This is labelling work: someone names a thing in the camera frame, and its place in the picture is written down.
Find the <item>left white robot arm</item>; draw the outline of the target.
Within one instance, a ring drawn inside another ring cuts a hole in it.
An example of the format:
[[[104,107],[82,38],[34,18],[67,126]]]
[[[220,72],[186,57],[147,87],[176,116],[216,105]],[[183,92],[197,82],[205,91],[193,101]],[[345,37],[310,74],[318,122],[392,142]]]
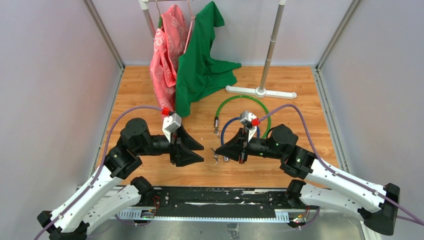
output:
[[[106,194],[141,166],[143,156],[169,155],[177,167],[201,163],[204,149],[184,129],[181,118],[164,118],[162,134],[152,135],[142,118],[129,120],[101,165],[65,203],[52,211],[42,211],[37,220],[51,240],[85,240],[99,225],[122,210],[140,205],[158,206],[154,187],[144,177],[134,178],[110,197]]]

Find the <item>green cable lock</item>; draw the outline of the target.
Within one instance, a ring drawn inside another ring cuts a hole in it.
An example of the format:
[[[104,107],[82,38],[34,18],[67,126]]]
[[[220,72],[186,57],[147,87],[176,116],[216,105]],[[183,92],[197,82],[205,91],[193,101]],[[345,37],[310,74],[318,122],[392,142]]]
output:
[[[214,114],[213,133],[214,133],[214,129],[218,128],[220,136],[221,136],[220,114],[221,114],[221,111],[224,109],[224,107],[227,106],[228,104],[231,104],[234,107],[236,106],[236,104],[239,104],[239,109],[241,109],[241,107],[247,107],[247,110],[261,109],[262,112],[265,114],[268,114],[270,112],[267,106],[258,98],[255,98],[253,96],[243,95],[243,94],[231,96],[219,104]]]

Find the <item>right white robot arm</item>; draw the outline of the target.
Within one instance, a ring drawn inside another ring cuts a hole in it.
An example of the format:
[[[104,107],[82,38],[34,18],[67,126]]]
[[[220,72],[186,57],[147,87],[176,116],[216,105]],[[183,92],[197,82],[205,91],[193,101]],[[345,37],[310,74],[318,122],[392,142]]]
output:
[[[290,208],[330,208],[359,219],[381,235],[392,236],[400,187],[393,183],[380,185],[351,175],[298,146],[298,139],[284,124],[274,127],[266,138],[253,137],[249,129],[243,127],[216,152],[240,164],[249,156],[280,160],[280,169],[294,178],[285,194]]]

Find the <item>blue cable lock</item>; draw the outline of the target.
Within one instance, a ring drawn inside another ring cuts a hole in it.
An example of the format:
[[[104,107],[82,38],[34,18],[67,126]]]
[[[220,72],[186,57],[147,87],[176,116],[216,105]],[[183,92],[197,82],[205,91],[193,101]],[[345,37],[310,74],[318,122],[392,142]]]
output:
[[[234,133],[235,131],[237,131],[236,128],[238,128],[238,127],[236,127],[236,125],[237,125],[236,123],[240,123],[240,117],[239,116],[228,120],[224,124],[224,126],[222,127],[220,138],[219,138],[221,146],[224,145],[226,140],[229,140],[230,138],[232,138],[229,135],[230,133]],[[258,129],[256,131],[255,137],[260,137],[261,136],[260,133],[261,133],[260,129]],[[229,159],[226,156],[222,156],[222,160],[223,160],[224,163],[229,163],[231,161],[231,159]]]

